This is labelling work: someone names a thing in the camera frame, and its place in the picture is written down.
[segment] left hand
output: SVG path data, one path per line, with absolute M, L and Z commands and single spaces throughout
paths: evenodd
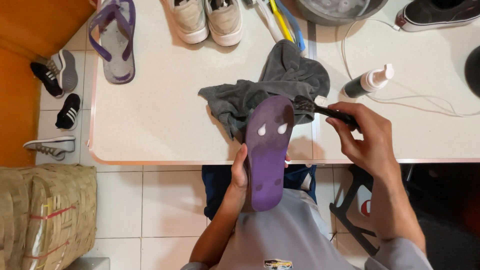
M 237 155 L 235 157 L 235 160 L 233 161 L 232 165 L 232 181 L 231 185 L 233 185 L 236 188 L 239 188 L 240 190 L 247 190 L 248 186 L 248 177 L 247 173 L 243 167 L 243 163 L 245 159 L 247 158 L 247 145 L 242 144 L 240 147 L 240 150 L 237 152 Z M 285 156 L 285 161 L 291 161 L 292 159 L 288 154 Z

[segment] gray shirt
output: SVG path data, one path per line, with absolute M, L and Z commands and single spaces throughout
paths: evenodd
M 273 209 L 241 213 L 220 262 L 208 268 L 191 262 L 181 270 L 353 270 L 326 237 L 326 224 L 305 192 L 284 189 Z M 397 238 L 380 245 L 365 262 L 368 270 L 431 270 L 411 241 Z

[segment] yellow toothbrush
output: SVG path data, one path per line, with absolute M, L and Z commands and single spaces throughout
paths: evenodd
M 293 42 L 293 39 L 292 39 L 292 36 L 290 35 L 290 32 L 287 28 L 287 26 L 285 25 L 285 21 L 283 20 L 282 18 L 282 15 L 278 12 L 278 9 L 276 9 L 276 4 L 275 4 L 275 0 L 270 0 L 270 6 L 272 6 L 272 11 L 273 11 L 273 14 L 275 15 L 275 17 L 278 19 L 278 21 L 280 22 L 280 28 L 282 29 L 282 32 L 283 32 L 283 36 L 290 40 L 291 42 Z

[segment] water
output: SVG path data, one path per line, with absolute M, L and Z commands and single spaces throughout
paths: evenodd
M 338 18 L 357 17 L 368 0 L 309 0 L 317 11 Z

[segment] metal bowl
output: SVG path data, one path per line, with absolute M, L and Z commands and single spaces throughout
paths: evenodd
M 347 25 L 355 21 L 361 21 L 366 19 L 375 13 L 377 13 L 382 7 L 385 6 L 388 0 L 370 0 L 370 4 L 361 16 L 351 18 L 338 18 L 327 15 L 316 10 L 309 2 L 305 0 L 297 0 L 297 6 L 305 19 L 314 22 L 318 25 L 324 26 L 339 26 Z

